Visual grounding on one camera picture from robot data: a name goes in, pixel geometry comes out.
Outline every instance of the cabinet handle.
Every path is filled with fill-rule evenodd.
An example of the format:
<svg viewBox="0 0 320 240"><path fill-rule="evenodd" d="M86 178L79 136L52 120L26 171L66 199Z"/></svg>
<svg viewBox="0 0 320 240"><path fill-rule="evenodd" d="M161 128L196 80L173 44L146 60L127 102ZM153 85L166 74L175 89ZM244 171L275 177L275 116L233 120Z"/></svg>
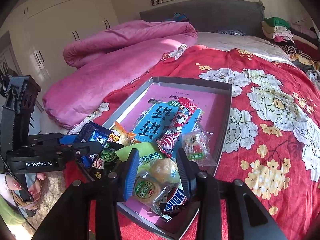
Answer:
<svg viewBox="0 0 320 240"><path fill-rule="evenodd" d="M41 61L39 60L38 54L36 54L36 57L38 59L39 64L41 64Z"/></svg>
<svg viewBox="0 0 320 240"><path fill-rule="evenodd" d="M42 62L44 62L44 59L43 59L42 54L41 54L40 51L39 51L39 54L40 54L40 57L41 57L41 59L42 59Z"/></svg>

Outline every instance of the green sleeve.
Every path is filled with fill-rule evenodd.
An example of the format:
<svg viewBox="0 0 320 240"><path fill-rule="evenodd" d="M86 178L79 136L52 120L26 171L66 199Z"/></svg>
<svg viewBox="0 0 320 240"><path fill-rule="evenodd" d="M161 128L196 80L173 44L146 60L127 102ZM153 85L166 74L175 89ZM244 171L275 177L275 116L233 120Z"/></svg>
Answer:
<svg viewBox="0 0 320 240"><path fill-rule="evenodd" d="M25 221L24 218L17 214L0 195L0 215L7 225L21 225Z"/></svg>

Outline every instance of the blue snack packet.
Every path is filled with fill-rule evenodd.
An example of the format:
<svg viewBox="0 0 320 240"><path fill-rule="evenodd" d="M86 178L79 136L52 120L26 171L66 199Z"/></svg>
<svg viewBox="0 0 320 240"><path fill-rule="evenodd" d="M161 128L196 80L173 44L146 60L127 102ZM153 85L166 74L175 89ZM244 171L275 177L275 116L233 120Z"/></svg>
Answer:
<svg viewBox="0 0 320 240"><path fill-rule="evenodd" d="M109 139L109 136L111 133L112 133L111 130L103 126L100 126L94 122L89 122L82 127L74 143L80 143L82 141L86 141L86 142L98 141L99 143L101 143L102 146L104 146L106 144L106 141ZM93 163L97 155L98 154L81 156L83 165L86 168L90 168L91 164Z"/></svg>

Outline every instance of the cable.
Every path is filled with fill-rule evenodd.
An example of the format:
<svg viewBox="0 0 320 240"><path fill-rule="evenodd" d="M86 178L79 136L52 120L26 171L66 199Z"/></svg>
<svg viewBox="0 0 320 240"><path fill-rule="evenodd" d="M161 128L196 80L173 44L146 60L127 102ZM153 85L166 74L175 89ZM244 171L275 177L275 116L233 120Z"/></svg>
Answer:
<svg viewBox="0 0 320 240"><path fill-rule="evenodd" d="M30 224L30 222L27 220L27 218L22 214L22 212L21 212L21 210L20 210L20 208L19 208L19 206L18 206L18 204L14 201L14 203L15 203L15 205L16 205L16 207L17 207L17 209L18 209L18 211L19 211L19 213L20 213L20 215L22 215L22 217L24 218L24 220L27 222L27 224L29 224L29 226L31 226L31 228L34 230L34 231L37 231L37 229L35 229L35 227L33 226L33 225L31 225Z"/></svg>
<svg viewBox="0 0 320 240"><path fill-rule="evenodd" d="M28 189L26 189L26 188L24 187L24 185L20 182L20 180L18 180L18 178L16 177L16 175L15 175L15 174L12 172L12 170L10 169L9 165L4 161L4 159L3 159L3 157L2 157L1 154L0 154L0 160L4 163L4 166L7 168L9 174L21 185L21 189L23 189L23 190L28 194L28 196L29 196L29 198L30 198L29 201L34 202L35 200L34 200L33 196L30 194L30 192L28 191Z"/></svg>

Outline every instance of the candy wrapper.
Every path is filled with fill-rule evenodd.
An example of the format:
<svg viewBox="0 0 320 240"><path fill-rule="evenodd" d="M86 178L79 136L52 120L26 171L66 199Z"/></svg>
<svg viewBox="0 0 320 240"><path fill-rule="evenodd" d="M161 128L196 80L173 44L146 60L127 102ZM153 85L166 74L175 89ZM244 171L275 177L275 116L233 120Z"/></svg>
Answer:
<svg viewBox="0 0 320 240"><path fill-rule="evenodd" d="M98 141L104 146L111 133L111 130L94 122L89 122L82 127L81 131L76 136L74 143ZM96 156L97 155L82 156L81 159L84 166L90 168Z"/></svg>
<svg viewBox="0 0 320 240"><path fill-rule="evenodd" d="M152 203L151 211L168 222L186 208L187 202L187 197L180 184L179 187L173 187L165 198L155 200Z"/></svg>
<svg viewBox="0 0 320 240"><path fill-rule="evenodd" d="M180 98L178 102L180 103L180 106L170 126L162 138L160 140L156 140L160 151L168 158L172 157L173 148L177 143L183 125L190 119L197 109L197 106L191 103L189 99Z"/></svg>
<svg viewBox="0 0 320 240"><path fill-rule="evenodd" d="M199 166L215 166L209 150L209 137L204 131L194 131L182 134L182 147L189 160L198 163Z"/></svg>
<svg viewBox="0 0 320 240"><path fill-rule="evenodd" d="M139 173L134 184L132 198L145 204L148 207L153 205L153 202L160 201L172 189L173 185L164 185L151 177L148 172Z"/></svg>
<svg viewBox="0 0 320 240"><path fill-rule="evenodd" d="M111 131L112 134L108 139L110 142L117 142L124 146L140 142L134 138L136 136L135 133L126 132L126 130L118 122L115 122L115 125L111 128Z"/></svg>

